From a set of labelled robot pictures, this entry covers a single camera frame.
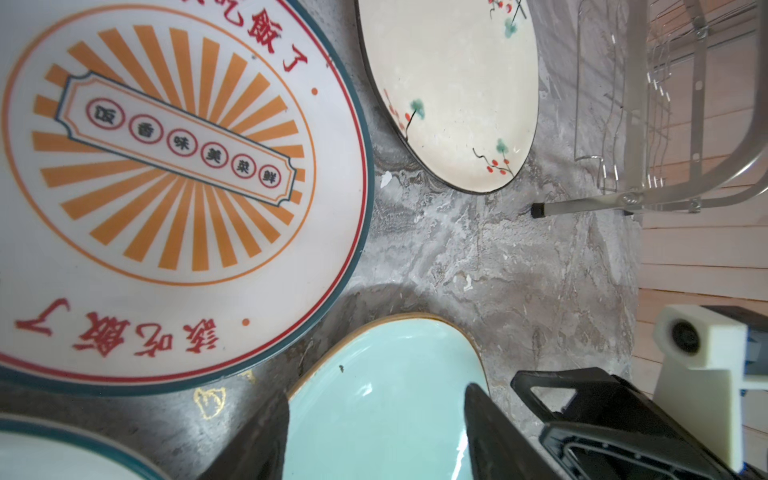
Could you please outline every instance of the gray marble countertop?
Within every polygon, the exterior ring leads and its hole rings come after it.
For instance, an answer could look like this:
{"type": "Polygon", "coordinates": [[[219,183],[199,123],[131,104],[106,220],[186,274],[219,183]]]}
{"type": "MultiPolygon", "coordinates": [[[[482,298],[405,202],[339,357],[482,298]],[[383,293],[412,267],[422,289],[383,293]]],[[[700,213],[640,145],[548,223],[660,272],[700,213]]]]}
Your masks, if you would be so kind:
{"type": "Polygon", "coordinates": [[[541,425],[509,387],[517,370],[599,366],[628,376],[639,224],[610,210],[540,220],[529,214],[534,201],[598,192],[590,171],[572,160],[577,0],[530,3],[538,129],[521,173],[486,196],[440,184],[402,146],[363,68],[354,0],[301,2],[353,79],[376,157],[370,233],[336,305],[285,352],[199,389],[88,398],[0,384],[0,411],[100,432],[181,480],[196,478],[268,395],[289,388],[347,333],[393,313],[435,313],[468,332],[492,398],[532,439],[541,425]]]}

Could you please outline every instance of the oval plate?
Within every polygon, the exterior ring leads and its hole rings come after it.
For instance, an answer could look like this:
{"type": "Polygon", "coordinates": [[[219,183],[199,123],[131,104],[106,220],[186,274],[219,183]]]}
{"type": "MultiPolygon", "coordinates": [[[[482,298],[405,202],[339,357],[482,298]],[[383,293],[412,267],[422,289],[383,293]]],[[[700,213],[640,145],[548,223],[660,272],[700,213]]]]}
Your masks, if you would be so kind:
{"type": "Polygon", "coordinates": [[[346,284],[373,195],[359,102],[296,2],[240,3],[3,16],[4,378],[195,386],[286,348],[346,284]]]}
{"type": "Polygon", "coordinates": [[[149,460],[68,425],[0,414],[0,478],[169,480],[149,460]]]}
{"type": "Polygon", "coordinates": [[[472,478],[467,385],[487,392],[469,339],[408,313],[334,346],[290,395],[284,478],[472,478]]]}
{"type": "Polygon", "coordinates": [[[487,194],[520,171],[538,118],[525,0],[357,0],[368,76],[401,139],[451,187],[487,194]]]}

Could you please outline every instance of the black rubber foot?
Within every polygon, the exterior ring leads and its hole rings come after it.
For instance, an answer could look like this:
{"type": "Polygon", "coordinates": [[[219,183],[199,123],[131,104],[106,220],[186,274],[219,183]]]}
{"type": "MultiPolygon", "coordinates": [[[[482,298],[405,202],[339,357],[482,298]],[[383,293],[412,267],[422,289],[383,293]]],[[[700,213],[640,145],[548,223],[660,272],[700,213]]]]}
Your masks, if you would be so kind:
{"type": "Polygon", "coordinates": [[[544,218],[546,215],[544,215],[544,204],[533,204],[531,205],[531,217],[533,218],[544,218]]]}

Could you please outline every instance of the black chinese character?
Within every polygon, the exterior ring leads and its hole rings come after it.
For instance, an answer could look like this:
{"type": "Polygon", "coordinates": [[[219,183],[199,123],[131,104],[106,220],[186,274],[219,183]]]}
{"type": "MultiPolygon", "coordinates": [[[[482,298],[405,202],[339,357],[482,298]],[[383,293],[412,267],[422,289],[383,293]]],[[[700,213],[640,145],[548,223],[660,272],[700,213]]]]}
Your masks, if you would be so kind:
{"type": "Polygon", "coordinates": [[[136,130],[138,131],[139,135],[146,138],[151,137],[152,134],[154,133],[154,127],[152,126],[152,124],[147,122],[141,122],[137,126],[136,130]]]}
{"type": "Polygon", "coordinates": [[[277,174],[275,172],[270,172],[269,170],[264,172],[264,181],[270,182],[271,184],[275,183],[275,180],[277,180],[277,174]]]}
{"type": "Polygon", "coordinates": [[[114,114],[117,113],[113,108],[104,108],[101,105],[96,105],[96,112],[94,116],[96,120],[101,120],[104,123],[114,125],[114,114]]]}
{"type": "Polygon", "coordinates": [[[176,148],[179,150],[189,150],[190,149],[190,139],[187,137],[174,137],[174,144],[176,145],[176,148]]]}
{"type": "Polygon", "coordinates": [[[248,169],[250,168],[250,164],[247,160],[241,160],[237,162],[237,171],[243,172],[244,174],[248,174],[248,169]]]}
{"type": "Polygon", "coordinates": [[[216,163],[221,163],[221,150],[216,150],[215,148],[211,147],[208,149],[208,155],[205,157],[206,160],[215,161],[216,163]]]}

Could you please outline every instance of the red circle around character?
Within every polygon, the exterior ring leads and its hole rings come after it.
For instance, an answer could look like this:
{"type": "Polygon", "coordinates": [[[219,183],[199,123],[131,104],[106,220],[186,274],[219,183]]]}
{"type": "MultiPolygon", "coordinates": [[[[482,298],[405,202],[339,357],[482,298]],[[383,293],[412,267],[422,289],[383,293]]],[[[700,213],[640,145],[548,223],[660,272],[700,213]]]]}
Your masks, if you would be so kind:
{"type": "Polygon", "coordinates": [[[117,130],[118,128],[122,127],[123,124],[125,123],[125,111],[120,105],[110,100],[109,98],[94,98],[93,100],[89,101],[88,104],[85,105],[85,116],[88,117],[88,120],[90,120],[92,124],[96,125],[99,128],[103,128],[104,130],[117,130]],[[120,123],[113,127],[105,127],[104,125],[96,123],[94,119],[91,118],[91,105],[93,105],[97,101],[106,101],[114,105],[120,111],[120,116],[121,116],[120,123]]]}
{"type": "Polygon", "coordinates": [[[158,141],[162,140],[162,139],[163,139],[163,133],[165,132],[165,131],[163,130],[163,125],[162,125],[162,124],[159,122],[159,120],[158,120],[158,119],[156,119],[156,118],[155,118],[155,117],[153,117],[152,115],[146,115],[146,114],[139,114],[139,115],[136,115],[136,116],[134,116],[134,117],[131,119],[131,121],[128,123],[128,130],[130,130],[130,131],[131,131],[131,135],[133,136],[133,138],[135,138],[136,140],[140,141],[142,144],[148,144],[148,145],[156,144],[158,141]],[[153,121],[155,124],[157,124],[157,127],[158,127],[158,128],[160,128],[160,135],[158,135],[158,136],[157,136],[157,140],[148,141],[148,140],[145,140],[145,139],[143,139],[143,138],[140,138],[140,137],[138,137],[138,136],[137,136],[137,135],[134,133],[134,122],[135,122],[136,120],[138,120],[139,118],[149,118],[149,119],[150,119],[150,120],[152,120],[152,121],[153,121]]]}
{"type": "Polygon", "coordinates": [[[220,144],[220,143],[218,143],[216,141],[209,141],[208,143],[203,145],[203,147],[200,149],[200,158],[203,159],[203,162],[208,167],[211,167],[211,168],[222,168],[224,165],[227,164],[228,161],[230,161],[230,153],[227,151],[226,148],[224,148],[224,146],[222,144],[220,144]],[[223,150],[223,152],[224,152],[224,162],[221,165],[209,164],[208,160],[205,159],[205,150],[208,149],[208,145],[217,145],[221,150],[223,150]]]}
{"type": "Polygon", "coordinates": [[[261,184],[264,187],[267,187],[267,188],[277,188],[277,186],[280,185],[281,181],[283,181],[283,175],[280,175],[280,170],[277,170],[277,167],[275,167],[274,165],[264,165],[259,170],[259,182],[261,182],[261,184]],[[264,179],[263,179],[263,176],[262,176],[261,173],[264,171],[265,168],[268,168],[268,167],[272,167],[275,170],[275,173],[277,174],[277,183],[274,184],[274,185],[267,185],[267,184],[264,183],[264,179]]]}
{"type": "Polygon", "coordinates": [[[190,132],[190,131],[188,131],[188,130],[184,130],[183,128],[176,128],[175,130],[171,130],[171,131],[170,131],[170,133],[168,134],[168,137],[167,137],[167,139],[166,139],[165,143],[166,143],[166,144],[168,144],[168,148],[170,149],[170,151],[174,152],[174,153],[175,153],[176,155],[178,155],[179,157],[191,157],[191,156],[192,156],[192,155],[194,155],[194,153],[197,151],[197,138],[196,138],[194,135],[192,135],[192,132],[190,132]],[[185,154],[180,154],[180,153],[178,153],[178,152],[177,152],[177,151],[175,151],[175,150],[174,150],[174,148],[173,148],[173,147],[171,147],[171,145],[170,145],[170,139],[171,139],[171,138],[174,136],[174,134],[175,134],[176,132],[178,132],[178,131],[183,131],[185,134],[188,134],[190,137],[192,137],[192,140],[194,140],[194,148],[193,148],[193,149],[191,149],[191,150],[190,150],[190,153],[188,153],[188,154],[186,154],[186,155],[185,155],[185,154]]]}
{"type": "Polygon", "coordinates": [[[257,169],[258,167],[256,166],[256,161],[255,161],[253,158],[251,158],[251,157],[249,157],[248,155],[245,155],[245,154],[238,154],[238,155],[235,155],[235,156],[232,158],[232,164],[230,165],[230,168],[232,168],[232,172],[233,172],[235,175],[237,175],[237,177],[238,177],[238,178],[242,178],[242,179],[246,180],[246,179],[248,179],[248,178],[251,178],[253,175],[255,175],[255,174],[256,174],[256,169],[257,169]],[[250,163],[253,165],[253,172],[251,172],[251,174],[250,174],[250,175],[248,175],[247,177],[244,177],[244,176],[242,176],[242,175],[238,174],[238,173],[237,173],[237,171],[235,170],[235,160],[237,160],[237,159],[238,159],[238,158],[240,158],[240,157],[245,157],[245,158],[247,158],[248,160],[250,160],[250,163]]]}

